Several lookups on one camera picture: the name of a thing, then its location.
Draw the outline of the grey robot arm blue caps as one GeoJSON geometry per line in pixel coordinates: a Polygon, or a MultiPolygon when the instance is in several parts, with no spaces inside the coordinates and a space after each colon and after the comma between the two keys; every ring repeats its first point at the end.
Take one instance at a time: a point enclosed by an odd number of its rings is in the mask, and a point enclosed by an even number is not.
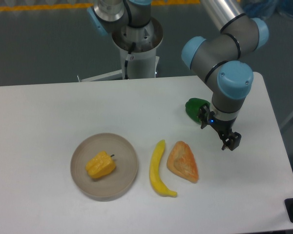
{"type": "MultiPolygon", "coordinates": [[[[269,30],[263,20],[249,18],[233,0],[204,0],[202,5],[220,35],[211,41],[193,37],[183,47],[181,58],[212,91],[211,103],[197,111],[201,127],[211,126],[223,149],[234,150],[241,135],[232,126],[253,82],[252,69],[240,57],[262,47],[269,30]]],[[[96,0],[87,12],[101,35],[112,35],[120,51],[123,79],[155,77],[163,29],[151,16],[150,1],[96,0]]]]}

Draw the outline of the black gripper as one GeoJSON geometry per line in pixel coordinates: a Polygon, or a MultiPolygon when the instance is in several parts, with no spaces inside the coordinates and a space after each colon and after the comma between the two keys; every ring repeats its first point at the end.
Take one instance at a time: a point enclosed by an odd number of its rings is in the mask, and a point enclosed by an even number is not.
{"type": "Polygon", "coordinates": [[[197,117],[201,122],[201,129],[206,126],[212,127],[219,135],[223,142],[222,150],[235,150],[241,141],[241,135],[232,131],[233,120],[223,121],[215,117],[215,112],[211,111],[207,104],[199,108],[197,117]]]}

